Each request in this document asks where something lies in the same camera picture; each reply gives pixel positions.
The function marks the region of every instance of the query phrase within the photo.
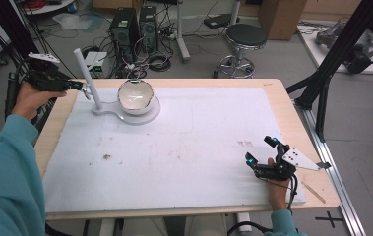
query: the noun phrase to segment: desk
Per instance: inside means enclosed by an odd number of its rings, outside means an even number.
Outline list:
[[[118,88],[125,80],[94,80],[98,88]],[[271,108],[276,116],[281,135],[291,147],[297,147],[314,162],[319,157],[281,83],[279,80],[182,80],[182,79],[150,79],[155,88],[262,88],[264,89]],[[43,176],[48,161],[54,153],[61,131],[69,116],[78,92],[69,90],[68,95],[57,100],[47,123],[35,146],[39,171]],[[307,203],[294,205],[293,208],[336,207],[339,198],[326,172],[298,169],[297,175],[300,187],[304,188]],[[48,214],[48,220],[75,218],[109,218],[109,217],[139,217],[153,215],[188,215],[202,213],[248,212],[270,210],[269,206],[223,206],[200,208],[172,208],[156,210],[122,210],[96,211],[88,213]]]

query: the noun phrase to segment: robotic hand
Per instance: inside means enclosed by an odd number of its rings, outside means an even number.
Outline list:
[[[296,171],[296,167],[284,161],[284,155],[290,150],[289,145],[282,144],[278,139],[266,136],[264,141],[272,148],[276,147],[278,154],[276,155],[276,163],[274,165],[258,164],[258,160],[249,152],[245,154],[246,163],[250,166],[257,178],[286,180],[290,178]]]
[[[21,67],[24,63],[29,64],[29,69],[24,74],[23,80],[42,91],[65,91],[68,89],[81,90],[83,83],[71,81],[69,78],[59,73],[58,66],[54,63],[60,63],[51,54],[29,54],[29,58],[24,60],[17,68],[16,73],[10,74],[10,79],[18,80]]]

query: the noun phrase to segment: stool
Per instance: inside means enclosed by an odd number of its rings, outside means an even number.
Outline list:
[[[238,53],[220,60],[218,69],[230,78],[253,78],[254,64],[244,57],[244,50],[263,48],[267,41],[266,33],[250,25],[236,24],[226,30],[226,38],[238,49]],[[218,71],[214,71],[213,78],[217,77]]]

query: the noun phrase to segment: metal frame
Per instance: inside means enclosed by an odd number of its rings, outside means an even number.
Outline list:
[[[312,103],[319,96],[317,122],[315,131],[322,142],[324,139],[325,112],[327,107],[328,89],[331,78],[346,56],[352,50],[358,39],[373,23],[373,0],[362,0],[350,20],[331,47],[318,70],[310,77],[286,88],[287,93],[306,87],[302,95],[295,99],[297,105],[310,110]]]
[[[304,110],[302,107],[295,105],[295,109],[298,111],[299,116],[301,116],[302,122],[306,125],[306,130],[310,135],[312,143],[316,148],[321,160],[323,162],[329,162],[331,164],[331,168],[328,168],[327,174],[331,179],[336,191],[340,197],[340,209],[342,211],[342,215],[345,219],[346,225],[348,230],[352,236],[365,236],[365,232],[363,226],[360,222],[360,219],[357,215],[357,212],[354,209],[354,205],[349,198],[348,192],[345,189],[345,185],[342,181],[339,171],[337,170],[336,164],[334,163],[333,157],[331,156],[330,150],[326,143],[322,142],[319,135],[316,133],[315,126],[316,120],[315,115],[311,110]]]

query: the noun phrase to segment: teal sleeve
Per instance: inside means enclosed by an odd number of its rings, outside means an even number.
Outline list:
[[[265,233],[265,236],[307,236],[298,233],[293,223],[290,210],[279,209],[272,212],[273,231]]]
[[[32,142],[37,129],[10,115],[0,132],[0,235],[43,236],[44,195]]]

